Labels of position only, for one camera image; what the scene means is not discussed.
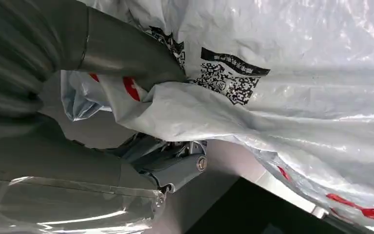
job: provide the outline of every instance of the clear plastic sheet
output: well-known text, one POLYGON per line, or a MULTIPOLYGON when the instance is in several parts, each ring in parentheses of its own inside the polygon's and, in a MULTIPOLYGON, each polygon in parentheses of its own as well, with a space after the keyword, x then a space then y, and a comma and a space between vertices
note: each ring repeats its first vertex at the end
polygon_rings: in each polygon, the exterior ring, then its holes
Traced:
POLYGON ((154 190, 39 177, 0 180, 0 233, 141 233, 164 204, 154 190))

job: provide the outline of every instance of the qr code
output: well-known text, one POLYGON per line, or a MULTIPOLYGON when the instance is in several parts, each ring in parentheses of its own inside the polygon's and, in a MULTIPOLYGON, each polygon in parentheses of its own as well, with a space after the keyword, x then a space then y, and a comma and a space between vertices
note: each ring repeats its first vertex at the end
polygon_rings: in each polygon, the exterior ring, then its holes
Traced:
POLYGON ((221 64, 202 63, 201 75, 191 83, 225 94, 235 104, 246 105, 260 77, 235 77, 221 64))

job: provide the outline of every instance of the floor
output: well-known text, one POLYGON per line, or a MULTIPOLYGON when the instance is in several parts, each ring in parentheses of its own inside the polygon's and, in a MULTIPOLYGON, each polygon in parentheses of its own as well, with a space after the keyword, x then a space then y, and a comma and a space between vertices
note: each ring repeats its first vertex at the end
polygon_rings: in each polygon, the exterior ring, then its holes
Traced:
MULTIPOLYGON (((71 122, 63 113, 59 79, 45 85, 41 95, 45 103, 43 113, 55 118, 66 137, 85 143, 88 147, 108 148, 120 145, 134 134, 115 123, 111 113, 99 112, 90 119, 71 122)), ((311 212, 313 203, 296 195, 255 160, 244 147, 211 140, 207 149, 208 168, 175 194, 167 196, 163 216, 146 234, 182 234, 188 230, 230 186, 242 176, 271 192, 311 212)))

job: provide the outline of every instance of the gray surface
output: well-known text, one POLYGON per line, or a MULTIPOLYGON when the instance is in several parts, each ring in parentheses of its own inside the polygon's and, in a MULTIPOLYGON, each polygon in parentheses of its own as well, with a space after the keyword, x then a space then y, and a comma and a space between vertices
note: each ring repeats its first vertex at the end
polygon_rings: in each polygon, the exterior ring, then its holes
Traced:
MULTIPOLYGON (((70 122, 63 113, 59 79, 45 84, 41 97, 44 113, 58 120, 66 136, 88 147, 106 148, 121 144, 134 131, 115 123, 112 113, 70 122)), ((163 216, 147 234, 180 234, 191 227, 241 175, 257 181, 265 172, 245 148, 228 142, 210 141, 207 149, 208 169, 177 193, 168 195, 163 216)))

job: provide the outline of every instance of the black printed label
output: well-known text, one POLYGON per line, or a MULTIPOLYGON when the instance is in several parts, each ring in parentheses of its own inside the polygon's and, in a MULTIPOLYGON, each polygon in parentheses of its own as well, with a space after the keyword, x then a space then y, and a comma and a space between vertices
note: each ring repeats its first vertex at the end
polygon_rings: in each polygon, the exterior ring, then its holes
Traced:
POLYGON ((246 63, 240 58, 229 54, 218 54, 213 51, 201 48, 201 58, 206 61, 222 62, 233 69, 235 72, 246 76, 266 76, 269 74, 269 69, 264 69, 246 63))
POLYGON ((260 77, 234 76, 221 64, 202 63, 199 78, 190 83, 225 95, 233 105, 246 105, 256 88, 260 77))

